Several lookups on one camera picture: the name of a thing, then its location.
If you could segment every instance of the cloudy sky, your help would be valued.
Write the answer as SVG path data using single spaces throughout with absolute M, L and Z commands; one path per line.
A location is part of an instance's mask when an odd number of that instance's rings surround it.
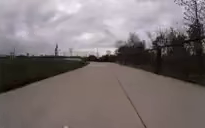
M 53 54 L 91 51 L 102 54 L 115 41 L 136 32 L 182 24 L 174 0 L 0 0 L 0 54 Z

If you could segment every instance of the utility pole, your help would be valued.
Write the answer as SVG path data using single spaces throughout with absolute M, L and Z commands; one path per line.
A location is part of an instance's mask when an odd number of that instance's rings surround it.
M 72 48 L 69 48 L 69 53 L 70 53 L 70 56 L 72 56 L 72 53 L 73 53 L 73 49 Z
M 97 58 L 99 58 L 99 52 L 98 52 L 98 48 L 97 48 Z

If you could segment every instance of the fence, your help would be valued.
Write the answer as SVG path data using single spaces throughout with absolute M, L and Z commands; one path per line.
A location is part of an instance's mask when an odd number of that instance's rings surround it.
M 127 55 L 119 54 L 118 61 L 205 85 L 205 36 Z

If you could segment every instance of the road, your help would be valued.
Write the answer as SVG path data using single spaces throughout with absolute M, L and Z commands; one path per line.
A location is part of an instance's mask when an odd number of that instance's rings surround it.
M 0 95 L 0 128 L 205 128 L 205 88 L 112 63 Z

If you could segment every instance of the sky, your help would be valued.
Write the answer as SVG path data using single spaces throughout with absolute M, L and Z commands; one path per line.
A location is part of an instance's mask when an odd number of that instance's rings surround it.
M 0 0 L 0 54 L 100 54 L 130 32 L 181 27 L 174 0 Z

